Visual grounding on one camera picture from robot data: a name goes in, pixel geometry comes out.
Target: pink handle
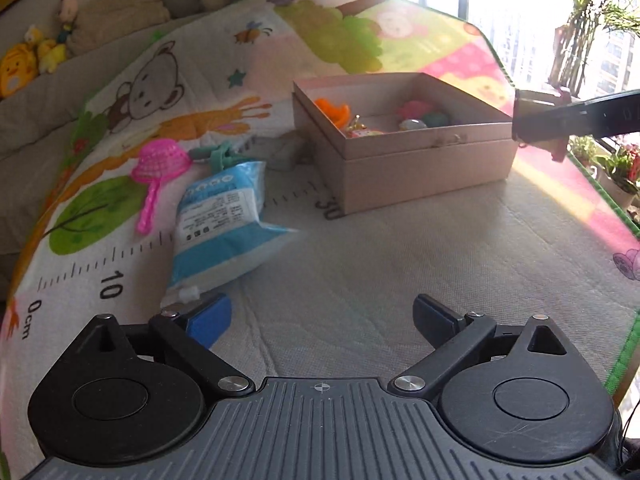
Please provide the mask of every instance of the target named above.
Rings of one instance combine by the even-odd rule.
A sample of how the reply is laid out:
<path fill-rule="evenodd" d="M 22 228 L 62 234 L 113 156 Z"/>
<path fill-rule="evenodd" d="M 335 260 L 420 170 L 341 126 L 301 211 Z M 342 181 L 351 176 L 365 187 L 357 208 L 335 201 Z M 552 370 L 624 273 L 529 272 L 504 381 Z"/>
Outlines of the pink handle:
<path fill-rule="evenodd" d="M 154 213 L 156 212 L 156 202 L 158 201 L 158 190 L 160 189 L 160 181 L 153 180 L 149 184 L 146 192 L 145 206 L 140 213 L 140 219 L 136 229 L 140 234 L 148 235 L 154 227 Z"/>

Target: cardboard box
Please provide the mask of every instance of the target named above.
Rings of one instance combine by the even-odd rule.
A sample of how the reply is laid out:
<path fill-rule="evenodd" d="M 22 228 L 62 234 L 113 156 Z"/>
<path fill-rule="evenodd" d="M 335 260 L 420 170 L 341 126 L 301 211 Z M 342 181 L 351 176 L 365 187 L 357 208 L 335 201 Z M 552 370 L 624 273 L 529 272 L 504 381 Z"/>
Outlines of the cardboard box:
<path fill-rule="evenodd" d="M 314 104 L 347 103 L 372 129 L 393 131 L 410 100 L 437 104 L 452 126 L 348 139 Z M 508 176 L 517 144 L 511 118 L 423 73 L 321 77 L 294 82 L 296 129 L 343 212 L 353 213 Z"/>

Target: teal toy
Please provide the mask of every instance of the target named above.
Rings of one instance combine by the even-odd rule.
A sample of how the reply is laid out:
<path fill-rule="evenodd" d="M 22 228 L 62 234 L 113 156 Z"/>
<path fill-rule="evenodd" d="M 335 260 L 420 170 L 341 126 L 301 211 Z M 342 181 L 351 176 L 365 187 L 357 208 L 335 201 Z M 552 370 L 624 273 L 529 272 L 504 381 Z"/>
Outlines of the teal toy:
<path fill-rule="evenodd" d="M 209 160 L 211 174 L 215 175 L 220 171 L 227 170 L 243 162 L 255 160 L 248 156 L 238 155 L 231 147 L 231 142 L 226 141 L 219 146 L 205 146 L 203 148 L 193 148 L 189 150 L 191 160 Z"/>
<path fill-rule="evenodd" d="M 451 124 L 449 116 L 443 112 L 428 112 L 422 116 L 422 122 L 427 125 L 427 128 L 440 128 Z"/>

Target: pink plastic strainer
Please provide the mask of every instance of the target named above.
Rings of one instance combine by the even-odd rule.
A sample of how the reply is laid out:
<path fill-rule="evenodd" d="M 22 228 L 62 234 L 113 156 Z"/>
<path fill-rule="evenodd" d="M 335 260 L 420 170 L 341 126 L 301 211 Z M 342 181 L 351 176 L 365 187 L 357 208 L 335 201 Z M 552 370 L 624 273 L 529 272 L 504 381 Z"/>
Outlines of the pink plastic strainer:
<path fill-rule="evenodd" d="M 160 186 L 181 176 L 190 165 L 189 155 L 173 139 L 152 140 L 140 149 L 138 164 L 131 177 L 140 184 L 149 184 L 149 190 L 136 226 L 139 233 L 148 235 L 153 228 Z"/>

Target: printed bee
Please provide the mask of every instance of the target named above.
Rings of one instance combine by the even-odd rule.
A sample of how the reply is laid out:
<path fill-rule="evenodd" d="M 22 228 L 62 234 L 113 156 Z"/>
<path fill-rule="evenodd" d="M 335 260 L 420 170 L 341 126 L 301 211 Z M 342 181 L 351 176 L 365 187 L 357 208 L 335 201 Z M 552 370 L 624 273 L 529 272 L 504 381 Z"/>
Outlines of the printed bee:
<path fill-rule="evenodd" d="M 261 22 L 249 22 L 246 24 L 246 30 L 236 34 L 236 43 L 254 43 L 262 33 L 270 36 L 273 32 L 272 28 L 262 27 Z"/>

